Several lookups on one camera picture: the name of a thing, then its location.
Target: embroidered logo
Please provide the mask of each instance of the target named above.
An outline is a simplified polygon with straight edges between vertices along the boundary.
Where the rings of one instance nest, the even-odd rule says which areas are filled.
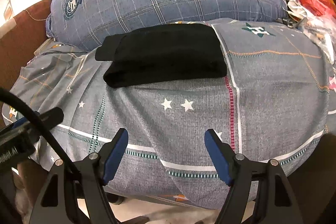
[[[64,19],[72,19],[80,4],[82,4],[82,0],[66,0],[64,3]]]
[[[275,34],[269,33],[265,31],[265,27],[252,27],[250,24],[246,23],[247,28],[242,28],[243,30],[252,32],[254,34],[257,34],[259,37],[263,37],[265,34],[266,35],[272,35],[275,36]]]

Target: red stripe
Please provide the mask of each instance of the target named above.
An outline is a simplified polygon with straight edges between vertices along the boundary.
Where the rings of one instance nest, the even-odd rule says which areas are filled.
[[[233,91],[229,84],[229,78],[227,76],[224,77],[225,84],[227,89],[229,90],[230,95],[230,136],[231,136],[231,148],[233,151],[235,150],[235,112],[234,112],[234,99],[233,99]]]

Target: teal dashed line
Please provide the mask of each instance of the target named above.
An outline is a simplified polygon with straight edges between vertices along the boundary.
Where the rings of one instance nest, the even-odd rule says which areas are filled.
[[[136,152],[133,152],[133,151],[130,151],[130,150],[126,150],[125,153],[128,154],[128,155],[131,155],[131,156],[137,156],[137,157],[141,157],[141,158],[148,158],[148,159],[155,159],[155,160],[159,159],[159,157],[157,155],[136,153]]]
[[[73,133],[70,132],[70,131],[66,131],[66,130],[60,128],[60,127],[58,127],[58,130],[60,130],[60,131],[62,131],[62,132],[64,132],[64,133],[68,133],[70,136],[72,136],[72,137],[74,137],[74,138],[77,138],[77,139],[79,139],[79,140],[82,140],[82,141],[85,141],[85,142],[90,143],[90,140],[85,139],[85,138],[80,137],[80,136],[77,136],[77,135],[73,134]],[[312,141],[312,142],[309,144],[309,146],[312,145],[312,144],[316,144],[316,143],[318,143],[319,141],[320,141],[320,140],[314,140],[314,141]],[[103,144],[100,143],[100,142],[98,142],[97,145],[100,146],[100,147],[103,146]],[[287,160],[280,162],[280,165],[285,165],[285,164],[291,162],[292,160],[298,158],[299,156],[303,155],[303,154],[306,152],[306,150],[309,148],[309,146],[306,147],[305,149],[301,150],[299,153],[295,154],[295,155],[292,156],[291,158],[288,158]],[[159,159],[159,157],[158,157],[157,155],[153,155],[153,154],[144,154],[144,153],[137,153],[137,152],[133,152],[133,151],[130,151],[130,150],[126,150],[126,151],[125,151],[125,154],[132,155],[132,156],[137,156],[137,157],[141,157],[141,158],[147,158],[147,159],[155,159],[155,160],[158,160],[158,159]],[[184,178],[208,178],[208,179],[209,179],[209,178],[210,178],[210,179],[211,179],[211,178],[218,178],[218,174],[215,174],[215,175],[201,174],[201,175],[200,175],[200,174],[176,173],[176,172],[171,172],[171,171],[167,171],[167,172],[168,172],[169,175],[174,176],[174,177],[184,177]]]
[[[95,144],[94,144],[93,152],[97,151],[100,124],[101,124],[101,121],[103,120],[104,114],[105,114],[105,97],[104,96],[103,96],[103,102],[104,102],[103,112],[101,113],[101,116],[100,116],[100,119],[99,119],[99,122],[98,122],[98,127],[97,127],[97,131],[96,131],[96,141],[95,141]]]
[[[212,175],[206,175],[206,174],[186,174],[186,173],[177,173],[177,172],[171,172],[167,171],[167,173],[173,177],[182,177],[182,178],[196,178],[196,179],[217,179],[218,174],[212,174]]]
[[[96,115],[96,117],[94,119],[94,122],[93,122],[93,132],[92,132],[92,138],[91,138],[91,141],[90,141],[89,154],[92,152],[92,146],[93,146],[93,140],[95,138],[95,131],[96,131],[96,126],[97,126],[97,120],[98,120],[98,117],[100,115],[101,109],[103,107],[103,101],[104,101],[104,97],[103,97],[103,100],[101,101],[98,113],[97,113],[97,115]]]
[[[309,144],[309,146],[312,145],[312,144],[316,144],[316,143],[318,143],[319,141],[320,141],[320,140],[314,140],[314,141],[312,141],[312,142]],[[287,160],[282,161],[282,162],[280,163],[280,165],[285,165],[285,164],[291,162],[292,160],[296,159],[297,157],[302,156],[302,155],[307,151],[307,149],[309,148],[309,146],[307,146],[305,149],[301,150],[299,153],[295,154],[295,155],[292,156],[291,158],[288,158]]]

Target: black folded cloth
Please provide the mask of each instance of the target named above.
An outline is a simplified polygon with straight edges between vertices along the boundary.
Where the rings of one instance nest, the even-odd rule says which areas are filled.
[[[169,24],[105,38],[97,61],[112,88],[172,80],[218,78],[227,69],[215,31],[203,24]]]

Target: black cable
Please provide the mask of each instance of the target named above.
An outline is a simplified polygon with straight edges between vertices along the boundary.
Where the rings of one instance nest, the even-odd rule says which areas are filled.
[[[6,103],[7,105],[15,108],[20,112],[26,119],[31,122],[31,124],[41,133],[41,136],[50,144],[57,155],[64,161],[66,166],[69,167],[70,171],[80,178],[80,172],[78,171],[75,164],[64,152],[63,148],[56,141],[51,132],[45,127],[40,118],[34,113],[34,111],[27,106],[20,98],[16,97],[11,92],[0,87],[0,101]]]

